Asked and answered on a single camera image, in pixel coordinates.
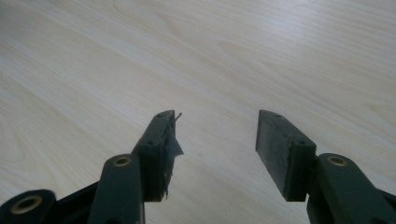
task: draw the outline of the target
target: wooden floor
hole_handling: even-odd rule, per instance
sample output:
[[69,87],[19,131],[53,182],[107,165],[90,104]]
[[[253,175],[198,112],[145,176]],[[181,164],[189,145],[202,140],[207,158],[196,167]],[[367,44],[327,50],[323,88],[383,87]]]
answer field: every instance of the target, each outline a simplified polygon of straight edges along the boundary
[[60,199],[182,112],[178,157],[147,223],[308,223],[255,152],[284,115],[396,194],[392,0],[0,0],[0,203]]

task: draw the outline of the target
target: wood grain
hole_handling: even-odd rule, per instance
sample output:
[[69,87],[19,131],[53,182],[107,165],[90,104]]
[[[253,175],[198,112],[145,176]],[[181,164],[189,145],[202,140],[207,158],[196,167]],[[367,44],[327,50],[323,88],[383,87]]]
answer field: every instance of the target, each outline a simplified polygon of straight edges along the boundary
[[0,0],[0,203],[62,198],[183,112],[147,223],[308,223],[255,152],[260,109],[396,194],[396,2]]

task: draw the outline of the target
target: wooden table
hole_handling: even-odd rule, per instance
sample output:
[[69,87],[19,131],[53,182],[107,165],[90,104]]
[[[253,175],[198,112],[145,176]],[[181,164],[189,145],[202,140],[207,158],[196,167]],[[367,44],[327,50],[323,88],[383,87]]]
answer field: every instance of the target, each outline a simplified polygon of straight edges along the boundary
[[147,223],[308,223],[255,152],[260,109],[396,194],[396,2],[0,1],[0,203],[60,199],[175,109]]

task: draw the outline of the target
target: light wood surface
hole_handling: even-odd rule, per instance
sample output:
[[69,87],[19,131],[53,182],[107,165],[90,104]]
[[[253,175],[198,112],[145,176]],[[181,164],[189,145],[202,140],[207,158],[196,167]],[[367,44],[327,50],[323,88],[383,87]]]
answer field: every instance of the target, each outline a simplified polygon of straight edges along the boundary
[[185,155],[147,223],[308,223],[260,109],[396,194],[396,2],[0,0],[0,203],[93,183],[168,109]]

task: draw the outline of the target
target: tabletop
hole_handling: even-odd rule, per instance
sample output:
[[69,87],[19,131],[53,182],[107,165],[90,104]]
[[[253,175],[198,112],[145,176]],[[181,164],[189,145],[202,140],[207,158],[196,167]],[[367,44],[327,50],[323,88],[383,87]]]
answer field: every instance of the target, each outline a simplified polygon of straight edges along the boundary
[[392,0],[0,0],[0,203],[97,181],[156,114],[182,112],[147,223],[308,223],[255,151],[285,116],[396,194]]

